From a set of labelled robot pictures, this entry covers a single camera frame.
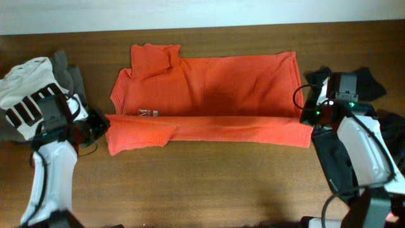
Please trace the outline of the orange t-shirt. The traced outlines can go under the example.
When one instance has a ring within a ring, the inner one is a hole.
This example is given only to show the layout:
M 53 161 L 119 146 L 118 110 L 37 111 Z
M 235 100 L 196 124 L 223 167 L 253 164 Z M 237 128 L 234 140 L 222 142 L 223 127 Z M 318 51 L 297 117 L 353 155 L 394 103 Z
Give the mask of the orange t-shirt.
M 111 91 L 111 155 L 172 141 L 307 148 L 296 54 L 184 58 L 180 45 L 133 45 Z

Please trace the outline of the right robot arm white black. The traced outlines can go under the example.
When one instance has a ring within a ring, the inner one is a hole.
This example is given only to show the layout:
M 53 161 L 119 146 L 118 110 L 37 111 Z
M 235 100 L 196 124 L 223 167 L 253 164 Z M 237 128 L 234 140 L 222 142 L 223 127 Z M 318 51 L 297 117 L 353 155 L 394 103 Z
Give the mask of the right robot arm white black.
M 338 187 L 323 205 L 321 216 L 303 217 L 304 227 L 404 227 L 404 176 L 396 166 L 380 132 L 380 124 L 369 104 L 326 99 L 306 104 L 307 121 L 313 127 L 327 126 L 348 154 L 357 186 Z M 342 220 L 328 220 L 327 208 L 335 199 L 350 193 L 358 199 Z

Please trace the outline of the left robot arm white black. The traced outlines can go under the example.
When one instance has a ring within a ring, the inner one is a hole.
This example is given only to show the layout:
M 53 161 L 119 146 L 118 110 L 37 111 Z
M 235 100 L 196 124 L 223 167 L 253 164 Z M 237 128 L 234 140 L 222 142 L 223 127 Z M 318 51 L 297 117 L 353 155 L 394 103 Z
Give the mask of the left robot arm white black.
M 31 144 L 34 181 L 20 227 L 84 226 L 72 212 L 78 148 L 94 144 L 109 126 L 109 120 L 98 110 L 74 121 L 57 113 L 39 124 Z

